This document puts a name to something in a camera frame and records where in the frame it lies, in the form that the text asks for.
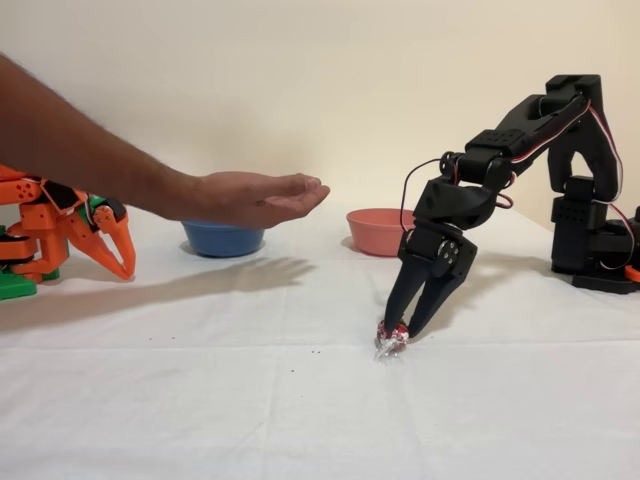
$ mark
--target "wrapped candy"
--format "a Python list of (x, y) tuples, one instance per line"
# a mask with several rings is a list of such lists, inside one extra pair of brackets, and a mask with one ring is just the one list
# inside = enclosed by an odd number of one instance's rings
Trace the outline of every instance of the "wrapped candy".
[(376, 360), (383, 360), (386, 357), (397, 357), (399, 353), (407, 348), (409, 342), (409, 330), (407, 326), (400, 322), (391, 333), (384, 328), (384, 320), (378, 324), (378, 333), (376, 335)]

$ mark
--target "pink bowl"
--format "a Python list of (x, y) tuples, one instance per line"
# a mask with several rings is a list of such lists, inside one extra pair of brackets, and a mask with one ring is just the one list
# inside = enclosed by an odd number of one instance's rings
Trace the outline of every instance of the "pink bowl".
[[(413, 227), (413, 213), (402, 212), (405, 227)], [(380, 257), (398, 254), (402, 227), (399, 208), (367, 208), (347, 215), (355, 246), (364, 253)]]

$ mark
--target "forearm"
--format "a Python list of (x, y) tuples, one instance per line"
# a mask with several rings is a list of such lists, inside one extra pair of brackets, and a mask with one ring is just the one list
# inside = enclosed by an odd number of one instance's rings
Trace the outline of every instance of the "forearm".
[(197, 182), (107, 132), (1, 54), (0, 163), (172, 219)]

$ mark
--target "orange part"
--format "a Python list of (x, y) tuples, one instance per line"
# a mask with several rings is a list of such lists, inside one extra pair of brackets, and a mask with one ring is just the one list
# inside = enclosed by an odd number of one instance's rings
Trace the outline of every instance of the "orange part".
[(640, 283), (640, 271), (636, 270), (631, 265), (627, 265), (624, 268), (624, 275), (632, 282)]
[(129, 233), (129, 217), (125, 215), (120, 221), (116, 221), (113, 210), (103, 205), (98, 207), (93, 215), (93, 220), (100, 231), (111, 236), (113, 243), (122, 257), (125, 272), (132, 276), (136, 268), (136, 250)]
[(41, 273), (25, 273), (22, 275), (24, 278), (32, 280), (36, 283), (42, 283), (42, 274)]
[(60, 227), (69, 238), (71, 244), (78, 250), (123, 280), (131, 278), (131, 274), (120, 265), (100, 237), (100, 234), (92, 232), (89, 225), (84, 222), (78, 213), (72, 213), (64, 217), (60, 221)]
[(25, 230), (53, 230), (56, 228), (56, 210), (49, 203), (20, 205), (20, 217)]
[(40, 185), (27, 180), (0, 182), (0, 205), (33, 202), (41, 194)]
[(13, 168), (0, 165), (0, 182), (6, 180), (18, 180), (24, 178), (26, 175), (23, 172), (14, 170)]
[(8, 229), (7, 229), (7, 234), (11, 235), (12, 237), (26, 237), (27, 234), (24, 231), (24, 227), (22, 226), (22, 223), (15, 223), (13, 225), (11, 225)]
[(38, 243), (33, 238), (12, 242), (0, 242), (0, 258), (2, 260), (20, 260), (30, 258), (38, 251)]
[(67, 241), (60, 232), (45, 230), (42, 235), (38, 235), (38, 239), (42, 257), (22, 265), (15, 265), (12, 268), (13, 273), (18, 275), (51, 273), (69, 258)]

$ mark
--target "finger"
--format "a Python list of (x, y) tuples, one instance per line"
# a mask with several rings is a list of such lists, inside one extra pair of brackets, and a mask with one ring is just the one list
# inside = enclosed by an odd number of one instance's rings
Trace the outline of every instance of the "finger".
[(297, 198), (270, 198), (267, 200), (267, 205), (276, 207), (280, 215), (285, 215), (288, 220), (293, 220), (308, 215), (327, 198), (330, 192), (329, 187), (322, 185), (314, 191), (307, 192)]
[(287, 175), (284, 177), (266, 177), (253, 187), (256, 201), (269, 197), (295, 197), (308, 190), (307, 177), (304, 175)]

